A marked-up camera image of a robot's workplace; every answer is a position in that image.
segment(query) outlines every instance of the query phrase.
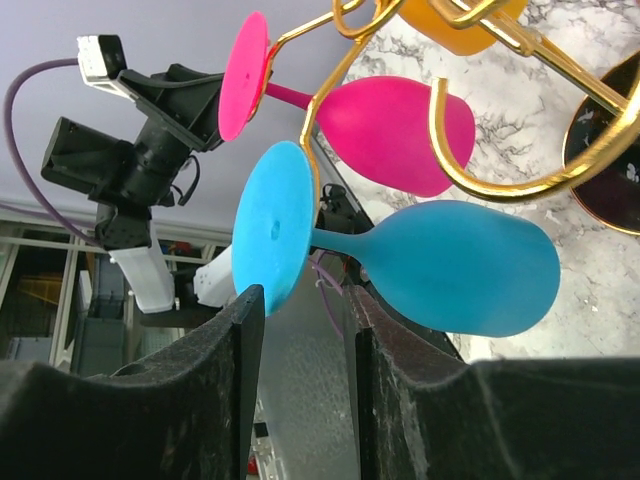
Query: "marble countertop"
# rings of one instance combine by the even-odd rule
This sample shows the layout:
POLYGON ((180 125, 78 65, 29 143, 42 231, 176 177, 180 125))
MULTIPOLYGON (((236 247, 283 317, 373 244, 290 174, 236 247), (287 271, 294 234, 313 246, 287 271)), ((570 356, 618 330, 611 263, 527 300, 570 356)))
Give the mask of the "marble countertop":
MULTIPOLYGON (((598 76, 640 49, 635 0, 530 0, 519 21, 598 76)), ((449 92, 466 100, 476 117, 468 171, 504 183, 540 177, 561 166, 564 134, 584 97, 537 60, 523 59, 503 45, 456 57, 398 16, 378 32, 345 82, 372 75, 401 75, 428 85, 434 76, 449 78, 449 92)), ((328 153, 375 223, 427 201, 375 184, 328 153)), ((456 187, 438 198, 489 205, 456 187)), ((605 227, 569 192, 528 204, 490 206, 527 218, 549 234, 562 263, 562 282, 551 311, 527 332, 500 339, 451 335, 467 361, 640 355, 638 237, 605 227)))

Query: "pink wine glass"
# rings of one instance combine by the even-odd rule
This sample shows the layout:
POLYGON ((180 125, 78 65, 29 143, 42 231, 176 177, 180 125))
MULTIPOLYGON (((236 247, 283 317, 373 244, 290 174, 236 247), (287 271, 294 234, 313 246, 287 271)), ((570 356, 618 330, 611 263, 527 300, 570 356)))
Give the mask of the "pink wine glass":
MULTIPOLYGON (((253 13, 242 27, 222 82, 219 127, 230 141, 242 132, 260 101, 267 65, 267 25, 253 13)), ((311 95, 273 83, 267 95, 307 109, 311 95)), ((327 141, 344 162, 381 185, 421 197, 451 186, 431 149, 427 131, 431 88, 403 77, 362 78, 333 90, 316 117, 327 141)), ((445 129, 456 159, 466 167, 475 143, 467 103, 447 97, 445 129)))

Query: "black saucer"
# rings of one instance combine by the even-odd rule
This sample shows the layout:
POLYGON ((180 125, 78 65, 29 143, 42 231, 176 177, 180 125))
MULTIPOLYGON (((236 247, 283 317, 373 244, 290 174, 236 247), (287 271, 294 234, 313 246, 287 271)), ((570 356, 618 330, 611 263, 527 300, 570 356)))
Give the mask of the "black saucer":
MULTIPOLYGON (((640 52, 636 52, 611 69, 602 81, 627 97, 639 63, 640 52)), ((598 138, 612 119, 611 113, 587 97, 565 135, 563 163, 570 164, 598 138)), ((582 207, 605 225, 640 235, 640 138, 602 173, 571 191, 582 207)))

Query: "gold hook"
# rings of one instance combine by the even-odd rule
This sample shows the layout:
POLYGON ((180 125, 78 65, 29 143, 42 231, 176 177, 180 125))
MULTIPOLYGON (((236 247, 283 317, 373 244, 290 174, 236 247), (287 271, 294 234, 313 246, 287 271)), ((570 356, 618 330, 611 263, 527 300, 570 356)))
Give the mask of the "gold hook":
POLYGON ((347 26, 340 10, 340 0, 332 0, 333 9, 333 23, 336 26, 336 30, 343 37, 351 40, 357 40, 358 38, 370 35, 378 31, 385 23, 387 23, 393 15, 400 9, 404 0, 376 0, 376 13, 373 16, 373 20, 368 25, 357 29, 352 29, 347 26))
MULTIPOLYGON (((376 5, 376 10, 374 12, 374 17, 380 17, 380 10, 383 9, 383 4, 378 3, 376 5)), ((304 118, 304 123, 302 124, 302 130, 300 131, 300 137, 298 142, 300 147, 307 155, 309 159, 309 163, 311 164, 311 169, 313 170, 313 176, 315 180, 315 204, 316 204, 316 216, 320 212, 320 170, 318 168, 318 160, 316 156, 313 154, 313 149, 311 148, 311 134, 313 132, 313 125, 316 121, 316 116, 318 115, 318 111, 320 106, 327 98, 327 95, 331 92, 333 87, 344 77, 349 70, 349 67, 354 62, 358 55, 362 53, 367 44, 371 41, 376 31, 372 31, 367 35, 363 35, 358 37, 353 42, 353 46, 349 49, 346 55, 340 60, 340 63, 336 66, 336 68, 331 72, 331 74, 327 77, 315 95, 309 101, 307 105, 307 114, 304 118)))
MULTIPOLYGON (((342 8, 341 8, 341 12, 342 13, 350 13, 353 12, 356 8, 360 7, 362 4, 364 4, 365 0, 351 0, 348 3, 345 3, 342 8)), ((267 54, 267 65, 265 68, 265 71, 267 72, 264 76, 264 81, 262 82, 262 90, 260 93, 260 97, 258 102, 256 103, 255 107, 253 107, 253 111, 251 112, 251 115, 249 116, 249 119, 251 120, 254 115, 256 114, 256 112, 258 111, 258 107, 260 106, 260 102, 262 101, 262 98, 264 97, 264 92, 267 90, 267 84, 269 83, 269 79, 271 78, 271 75, 269 72, 271 72, 272 68, 273 68, 273 63, 275 61, 276 55, 280 52, 280 50, 282 50, 282 47, 284 47, 287 43, 289 43, 291 40, 298 38, 302 35, 304 35, 305 33, 309 33, 312 30, 315 30, 318 27, 321 27, 323 25, 326 25, 327 23, 331 22, 331 20, 333 20, 334 14, 333 12, 329 12, 329 13, 325 13, 324 15, 311 20, 310 22, 305 23, 304 25, 299 26, 298 28, 294 28, 293 30, 288 31, 287 33, 283 34, 280 36, 280 38, 278 38, 278 40, 276 41, 276 43, 269 49, 269 53, 267 54)))
POLYGON ((437 78, 429 100, 429 136, 438 164, 451 181, 474 197, 499 203, 513 203, 550 195, 580 185, 613 163, 640 134, 640 69, 631 90, 628 108, 567 167, 539 180, 500 185, 478 180, 458 164, 444 128, 447 80, 437 78))
POLYGON ((482 0, 478 5, 463 14, 460 14, 459 9, 448 2, 436 0, 431 2, 431 6, 451 27, 463 30, 474 26, 507 3, 509 3, 509 0, 482 0))
POLYGON ((622 114, 627 107, 627 99, 615 90, 609 88, 598 78, 591 75, 571 57, 564 53, 548 38, 536 31, 522 27, 516 20, 499 10, 495 5, 501 0, 483 0, 480 5, 471 8, 465 0, 428 0, 436 12, 452 27, 462 28, 452 23, 455 14, 452 8, 467 13, 479 12, 484 5, 484 15, 475 15, 466 22, 467 27, 478 24, 486 32, 494 36, 502 44, 523 57, 534 56, 542 63, 552 68, 564 78, 572 82, 583 92, 593 98, 613 115, 622 114))

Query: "wire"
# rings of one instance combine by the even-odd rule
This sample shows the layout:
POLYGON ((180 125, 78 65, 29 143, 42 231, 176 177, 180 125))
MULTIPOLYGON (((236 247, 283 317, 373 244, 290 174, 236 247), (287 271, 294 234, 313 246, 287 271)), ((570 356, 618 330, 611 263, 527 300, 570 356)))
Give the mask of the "wire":
POLYGON ((76 228, 73 225, 73 223, 71 223, 69 220, 64 218, 60 214, 60 212, 58 212, 55 209, 55 207, 51 205, 51 203, 49 203, 47 198, 42 194, 42 192, 40 191, 36 183, 33 181, 33 178, 31 178, 31 175, 29 174, 29 171, 27 170, 27 167, 24 164, 24 160, 20 156, 20 152, 18 151, 18 145, 16 143, 15 132, 13 130, 13 103, 16 99, 16 95, 18 94, 18 91, 20 90, 20 87, 22 87, 22 85, 31 77, 39 73, 42 73, 44 71, 52 70, 54 68, 61 68, 61 67, 73 67, 76 65, 78 65, 78 60, 75 58, 51 60, 49 62, 43 62, 37 65, 34 65, 33 67, 26 69, 24 72, 18 75, 13 80, 13 82, 11 82, 11 85, 9 85, 9 88, 7 89, 7 92, 4 95, 4 102, 2 105, 2 113, 4 117, 3 130, 4 130, 4 137, 7 142, 7 148, 9 149, 9 155, 11 156, 11 160, 13 160, 13 164, 15 165, 16 170, 18 170, 18 173, 20 174, 22 181, 29 189, 29 192, 31 192, 31 195, 33 195, 33 198, 37 200, 37 202, 42 206, 42 208, 44 208, 45 211, 53 219, 57 220, 60 223, 60 225, 66 228, 71 234, 84 240, 89 245, 94 245, 99 247, 100 245, 94 238, 91 238, 85 235, 78 228, 76 228))
POLYGON ((187 202, 191 200, 191 196, 193 195, 193 192, 196 191, 196 187, 200 182, 200 162, 198 161, 198 158, 195 155, 189 155, 189 158, 193 160, 193 163, 196 165, 196 176, 193 179, 193 183, 189 187, 189 190, 187 190, 187 193, 182 195, 180 200, 178 200, 178 205, 180 205, 181 207, 184 207, 187 204, 187 202))
POLYGON ((178 187, 177 185, 174 185, 173 183, 170 185, 171 188, 173 188, 176 192, 178 192, 178 195, 180 195, 180 198, 184 197, 184 193, 182 193, 182 189, 180 187, 178 187))
POLYGON ((338 326, 338 322, 336 321, 336 318, 334 317, 333 312, 331 311, 331 307, 329 306, 329 299, 327 298, 327 292, 324 288, 324 283, 322 282, 324 277, 324 280, 329 282, 331 286, 334 288, 334 290, 338 292, 339 295, 342 295, 342 287, 340 286, 338 281, 335 278, 333 278, 329 272, 327 272, 323 267, 320 266, 320 261, 322 260, 322 258, 325 256, 326 253, 327 253, 326 250, 322 250, 317 261, 311 258, 309 258, 309 261, 311 262, 311 266, 315 269, 318 275, 318 279, 321 280, 320 294, 322 295, 322 302, 324 303, 324 308, 327 311, 327 316, 329 317, 331 326, 333 327, 333 330, 336 332, 336 335, 338 335, 340 338, 344 338, 344 335, 342 334, 342 329, 338 326))

